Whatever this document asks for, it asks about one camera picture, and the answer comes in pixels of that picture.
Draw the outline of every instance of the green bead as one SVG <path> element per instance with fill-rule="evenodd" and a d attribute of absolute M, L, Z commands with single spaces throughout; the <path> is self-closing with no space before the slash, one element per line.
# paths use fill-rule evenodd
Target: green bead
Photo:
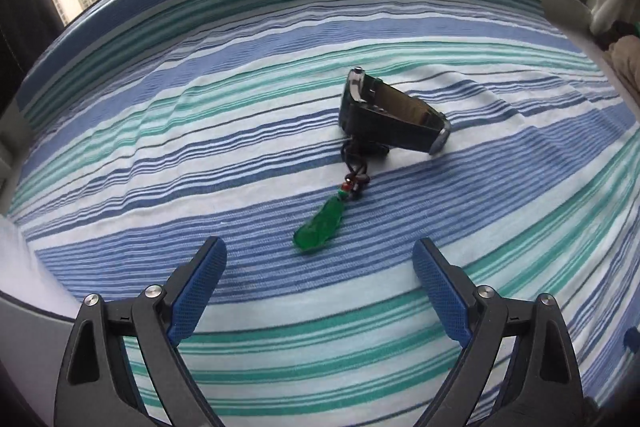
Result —
<path fill-rule="evenodd" d="M 332 196 L 310 221 L 296 230 L 293 242 L 303 251 L 321 247 L 338 229 L 343 210 L 344 201 Z"/>

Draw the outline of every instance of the blue textured pad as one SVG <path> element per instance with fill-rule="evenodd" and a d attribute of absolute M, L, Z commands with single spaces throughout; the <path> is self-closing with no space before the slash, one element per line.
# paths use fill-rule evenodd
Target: blue textured pad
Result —
<path fill-rule="evenodd" d="M 464 349 L 471 340 L 466 305 L 421 241 L 414 245 L 414 271 L 427 290 L 445 332 Z"/>
<path fill-rule="evenodd" d="M 172 346 L 193 334 L 225 266 L 226 246 L 218 238 L 175 300 L 171 327 L 166 334 Z"/>

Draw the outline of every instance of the green gemstone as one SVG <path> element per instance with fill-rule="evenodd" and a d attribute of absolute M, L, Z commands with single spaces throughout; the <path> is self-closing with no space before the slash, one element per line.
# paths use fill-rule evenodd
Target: green gemstone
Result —
<path fill-rule="evenodd" d="M 343 210 L 344 201 L 332 196 L 310 221 L 296 230 L 293 242 L 303 251 L 321 247 L 338 229 Z"/>

